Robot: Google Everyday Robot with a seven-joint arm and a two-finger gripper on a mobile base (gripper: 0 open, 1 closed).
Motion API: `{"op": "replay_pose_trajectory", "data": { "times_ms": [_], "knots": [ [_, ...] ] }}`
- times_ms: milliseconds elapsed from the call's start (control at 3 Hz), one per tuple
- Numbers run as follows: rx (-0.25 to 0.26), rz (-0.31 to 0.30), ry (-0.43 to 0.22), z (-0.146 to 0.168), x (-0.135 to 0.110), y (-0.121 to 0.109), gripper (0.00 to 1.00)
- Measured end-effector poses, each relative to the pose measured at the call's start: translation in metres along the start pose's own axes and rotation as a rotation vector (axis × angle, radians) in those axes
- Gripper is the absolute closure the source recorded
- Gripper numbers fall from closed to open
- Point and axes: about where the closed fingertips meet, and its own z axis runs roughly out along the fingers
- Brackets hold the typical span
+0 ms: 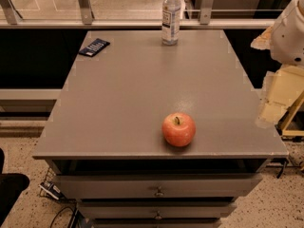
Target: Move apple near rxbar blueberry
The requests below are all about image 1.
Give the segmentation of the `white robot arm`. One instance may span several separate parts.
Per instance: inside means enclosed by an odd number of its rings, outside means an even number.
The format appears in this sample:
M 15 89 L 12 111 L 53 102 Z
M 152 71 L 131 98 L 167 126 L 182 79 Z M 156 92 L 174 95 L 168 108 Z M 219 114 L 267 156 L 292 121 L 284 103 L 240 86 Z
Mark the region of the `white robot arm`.
M 269 50 L 271 58 L 281 63 L 263 80 L 256 124 L 266 128 L 277 124 L 304 91 L 304 0 L 292 0 L 250 47 Z

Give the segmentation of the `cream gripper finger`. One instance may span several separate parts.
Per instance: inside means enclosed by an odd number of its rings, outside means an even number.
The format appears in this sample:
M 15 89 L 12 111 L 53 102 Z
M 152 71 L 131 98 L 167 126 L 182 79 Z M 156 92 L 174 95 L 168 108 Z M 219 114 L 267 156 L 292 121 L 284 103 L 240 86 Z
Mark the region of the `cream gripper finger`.
M 304 67 L 282 65 L 267 72 L 263 80 L 256 125 L 268 128 L 277 124 L 304 91 Z
M 272 48 L 271 45 L 271 37 L 272 37 L 273 27 L 267 27 L 261 34 L 255 38 L 251 47 L 259 50 L 270 50 Z

